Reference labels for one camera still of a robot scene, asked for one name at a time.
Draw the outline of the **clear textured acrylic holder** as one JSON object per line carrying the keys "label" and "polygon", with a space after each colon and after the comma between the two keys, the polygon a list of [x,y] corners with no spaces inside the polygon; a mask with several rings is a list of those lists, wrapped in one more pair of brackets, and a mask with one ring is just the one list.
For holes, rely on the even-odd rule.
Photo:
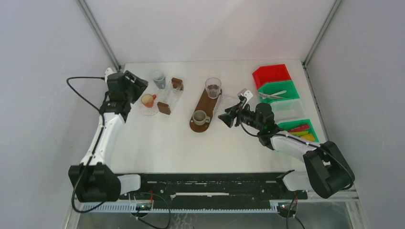
{"label": "clear textured acrylic holder", "polygon": [[217,104],[215,105],[215,114],[221,115],[226,113],[225,109],[230,108],[236,104],[238,104],[240,100],[237,97],[229,97],[221,95],[217,100]]}

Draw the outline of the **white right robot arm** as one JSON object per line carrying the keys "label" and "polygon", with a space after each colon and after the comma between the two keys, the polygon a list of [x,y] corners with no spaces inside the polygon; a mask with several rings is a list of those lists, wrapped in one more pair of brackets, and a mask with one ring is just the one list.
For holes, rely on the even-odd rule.
{"label": "white right robot arm", "polygon": [[295,191],[311,190],[327,199],[335,193],[352,188],[355,175],[332,141],[311,142],[279,127],[274,121],[271,105],[259,103],[254,111],[248,104],[238,103],[218,116],[228,127],[246,126],[256,129],[260,144],[273,151],[288,154],[305,164],[305,171],[290,170],[278,177],[276,192],[289,198]]}

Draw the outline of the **clear glass tumbler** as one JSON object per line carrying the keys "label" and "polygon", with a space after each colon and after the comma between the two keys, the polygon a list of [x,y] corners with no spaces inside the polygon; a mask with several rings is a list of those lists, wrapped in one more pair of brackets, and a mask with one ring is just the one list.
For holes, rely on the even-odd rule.
{"label": "clear glass tumbler", "polygon": [[208,78],[205,81],[205,90],[207,92],[208,97],[211,99],[218,98],[218,96],[221,92],[221,86],[222,86],[222,82],[220,79],[218,79],[216,77]]}

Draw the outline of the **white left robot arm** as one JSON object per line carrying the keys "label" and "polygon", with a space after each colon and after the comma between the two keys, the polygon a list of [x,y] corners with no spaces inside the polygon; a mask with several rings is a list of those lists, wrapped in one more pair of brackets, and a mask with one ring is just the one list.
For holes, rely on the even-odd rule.
{"label": "white left robot arm", "polygon": [[145,198],[149,186],[141,181],[140,175],[118,176],[110,169],[110,164],[131,106],[142,96],[148,81],[129,71],[105,72],[101,80],[107,84],[107,91],[101,106],[96,107],[70,84],[72,79],[67,78],[67,85],[99,113],[97,130],[88,151],[78,165],[72,165],[68,170],[73,186],[73,210],[81,214],[91,212],[129,192],[138,199]]}

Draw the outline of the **green toothpaste tube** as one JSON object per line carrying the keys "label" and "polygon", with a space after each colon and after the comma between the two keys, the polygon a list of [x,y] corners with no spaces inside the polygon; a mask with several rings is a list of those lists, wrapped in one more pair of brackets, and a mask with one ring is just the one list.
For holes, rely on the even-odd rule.
{"label": "green toothpaste tube", "polygon": [[309,134],[309,131],[290,132],[290,134],[292,134],[292,135],[294,135],[294,136],[301,137],[301,136],[303,136],[303,135]]}

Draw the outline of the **red toothpaste tube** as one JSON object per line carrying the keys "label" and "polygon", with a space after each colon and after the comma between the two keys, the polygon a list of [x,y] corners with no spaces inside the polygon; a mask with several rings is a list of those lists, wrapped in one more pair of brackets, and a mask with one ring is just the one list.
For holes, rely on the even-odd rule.
{"label": "red toothpaste tube", "polygon": [[310,129],[311,129],[311,127],[309,124],[302,124],[302,125],[299,125],[297,127],[294,127],[292,129],[288,130],[288,132],[308,131]]}

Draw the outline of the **orange ceramic cup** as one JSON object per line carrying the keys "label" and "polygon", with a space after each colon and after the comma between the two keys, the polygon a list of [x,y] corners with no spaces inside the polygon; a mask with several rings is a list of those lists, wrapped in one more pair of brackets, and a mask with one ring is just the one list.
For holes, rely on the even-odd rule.
{"label": "orange ceramic cup", "polygon": [[141,98],[141,103],[146,107],[146,108],[152,108],[154,105],[154,101],[157,98],[156,94],[146,94],[142,96]]}

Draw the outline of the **grey ceramic cup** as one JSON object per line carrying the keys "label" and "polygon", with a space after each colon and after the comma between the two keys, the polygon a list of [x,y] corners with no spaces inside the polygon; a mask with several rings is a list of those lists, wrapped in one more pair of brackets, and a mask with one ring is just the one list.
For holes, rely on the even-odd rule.
{"label": "grey ceramic cup", "polygon": [[207,123],[210,123],[211,118],[203,110],[196,110],[192,115],[193,123],[197,126],[202,126]]}

